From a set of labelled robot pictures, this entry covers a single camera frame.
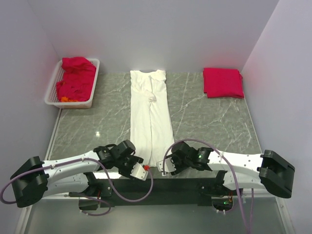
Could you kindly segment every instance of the red towel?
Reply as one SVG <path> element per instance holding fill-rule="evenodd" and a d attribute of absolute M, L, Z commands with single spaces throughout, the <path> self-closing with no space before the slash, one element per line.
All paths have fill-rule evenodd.
<path fill-rule="evenodd" d="M 65 72 L 63 80 L 57 82 L 58 100 L 89 100 L 97 68 L 83 57 L 63 58 L 62 61 Z"/>
<path fill-rule="evenodd" d="M 204 68 L 204 93 L 208 98 L 244 98 L 243 77 L 236 69 Z"/>

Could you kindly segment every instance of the marble table surface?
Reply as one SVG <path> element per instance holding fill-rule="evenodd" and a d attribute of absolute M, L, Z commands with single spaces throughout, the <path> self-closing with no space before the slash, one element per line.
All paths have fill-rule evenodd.
<path fill-rule="evenodd" d="M 167 73 L 168 105 L 175 140 L 201 139 L 233 153 L 261 152 L 246 101 L 210 98 L 202 73 Z M 81 155 L 100 145 L 130 139 L 130 73 L 99 75 L 90 109 L 61 112 L 50 159 Z M 189 142 L 193 147 L 200 143 Z M 153 170 L 156 178 L 161 176 Z M 215 172 L 187 169 L 174 177 L 215 177 Z"/>

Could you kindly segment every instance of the white plastic basket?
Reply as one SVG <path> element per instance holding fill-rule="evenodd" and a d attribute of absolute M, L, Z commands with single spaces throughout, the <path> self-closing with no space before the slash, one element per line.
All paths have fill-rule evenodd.
<path fill-rule="evenodd" d="M 89 100 L 87 101 L 77 101 L 77 102 L 60 102 L 57 96 L 56 84 L 57 82 L 63 80 L 64 70 L 62 68 L 62 60 L 57 63 L 56 68 L 51 77 L 51 81 L 44 98 L 44 102 L 48 105 L 55 105 L 61 109 L 86 109 L 92 106 L 94 89 L 96 87 L 99 69 L 99 60 L 96 58 L 88 58 L 88 60 L 97 68 L 96 74 L 93 81 L 93 87 Z"/>

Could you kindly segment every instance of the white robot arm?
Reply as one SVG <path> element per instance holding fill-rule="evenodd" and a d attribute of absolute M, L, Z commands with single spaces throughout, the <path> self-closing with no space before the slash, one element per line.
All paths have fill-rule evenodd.
<path fill-rule="evenodd" d="M 240 189 L 266 189 L 269 193 L 283 198 L 290 198 L 293 189 L 295 168 L 271 150 L 264 154 L 244 155 L 219 151 L 221 156 L 211 148 L 190 147 L 180 142 L 172 148 L 172 154 L 164 161 L 158 162 L 160 172 L 176 175 L 188 167 L 203 171 L 226 171 L 223 186 L 234 190 L 236 188 L 233 174 L 225 157 L 233 166 Z"/>
<path fill-rule="evenodd" d="M 11 179 L 19 177 L 12 182 L 17 206 L 29 206 L 43 197 L 67 192 L 94 196 L 101 190 L 103 184 L 103 181 L 99 182 L 93 173 L 101 170 L 97 162 L 103 164 L 106 169 L 117 167 L 118 173 L 127 178 L 145 181 L 148 171 L 142 166 L 143 159 L 134 154 L 135 146 L 131 141 L 125 140 L 119 145 L 100 146 L 93 151 L 66 159 L 41 161 L 39 157 L 33 157 L 11 176 Z M 212 187 L 209 188 L 209 191 L 213 192 L 209 194 L 210 196 L 214 196 L 216 193 L 227 195 L 229 191 L 235 190 L 235 183 L 229 165 L 223 157 L 233 166 L 240 189 L 265 188 L 275 196 L 291 197 L 294 167 L 273 151 L 266 150 L 264 154 L 255 155 L 221 152 L 220 156 L 211 148 L 202 147 L 196 150 L 185 142 L 180 142 L 172 148 L 172 154 L 165 159 L 165 165 L 161 161 L 157 163 L 157 167 L 159 171 L 162 172 L 164 168 L 165 172 L 172 175 L 189 167 L 199 171 L 219 171 L 220 176 L 215 179 L 216 183 L 213 178 L 210 178 Z M 20 176 L 34 169 L 37 171 Z M 160 179 L 157 183 L 155 181 L 154 185 L 159 186 L 162 195 L 164 194 L 163 189 L 166 188 L 164 182 L 163 179 Z"/>

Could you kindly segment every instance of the folded cloth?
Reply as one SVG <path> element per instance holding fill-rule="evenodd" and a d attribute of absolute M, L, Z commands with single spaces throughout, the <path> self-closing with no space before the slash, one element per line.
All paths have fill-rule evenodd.
<path fill-rule="evenodd" d="M 63 58 L 63 80 L 57 82 L 58 100 L 87 101 L 90 98 L 96 67 L 86 58 Z"/>
<path fill-rule="evenodd" d="M 243 77 L 236 69 L 204 68 L 204 93 L 208 98 L 244 98 Z"/>

